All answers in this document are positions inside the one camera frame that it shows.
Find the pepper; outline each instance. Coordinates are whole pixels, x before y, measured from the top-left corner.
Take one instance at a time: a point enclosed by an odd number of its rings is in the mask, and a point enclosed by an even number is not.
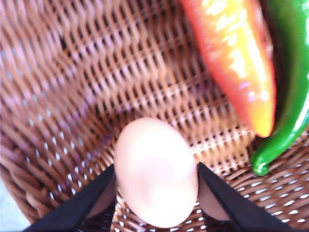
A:
[[[276,90],[273,65],[256,22],[259,5],[250,0],[181,3],[214,80],[240,119],[259,136],[269,136],[274,124]]]
[[[281,68],[288,89],[272,135],[262,141],[250,159],[258,175],[267,174],[270,162],[309,124],[309,0],[269,0],[267,8],[282,44]]]

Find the green pepper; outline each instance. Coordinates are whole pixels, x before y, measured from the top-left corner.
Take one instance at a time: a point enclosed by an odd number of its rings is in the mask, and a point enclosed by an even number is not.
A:
[[[282,44],[287,91],[273,133],[250,162],[257,175],[284,152],[309,124],[309,0],[269,0],[269,16]]]

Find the woven basket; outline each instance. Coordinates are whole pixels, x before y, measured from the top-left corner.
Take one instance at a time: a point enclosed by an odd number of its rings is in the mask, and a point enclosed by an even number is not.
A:
[[[207,72],[176,0],[2,1],[0,66],[1,178],[31,222],[113,162],[127,123],[150,116],[180,131],[196,161],[246,198],[309,228],[309,131],[257,177],[248,160],[259,141]],[[146,225],[119,194],[107,216],[116,231],[170,231]],[[177,228],[230,225],[196,203]]]

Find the egg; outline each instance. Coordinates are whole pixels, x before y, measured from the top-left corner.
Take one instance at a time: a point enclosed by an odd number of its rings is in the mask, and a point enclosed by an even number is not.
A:
[[[197,200],[194,155],[168,123],[140,118],[121,132],[114,168],[120,192],[143,221],[161,228],[182,223]]]

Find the red pepper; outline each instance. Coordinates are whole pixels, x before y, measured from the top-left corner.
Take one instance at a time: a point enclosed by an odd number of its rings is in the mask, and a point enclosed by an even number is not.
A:
[[[240,119],[270,135],[276,107],[274,70],[257,23],[257,2],[181,0],[213,78]]]

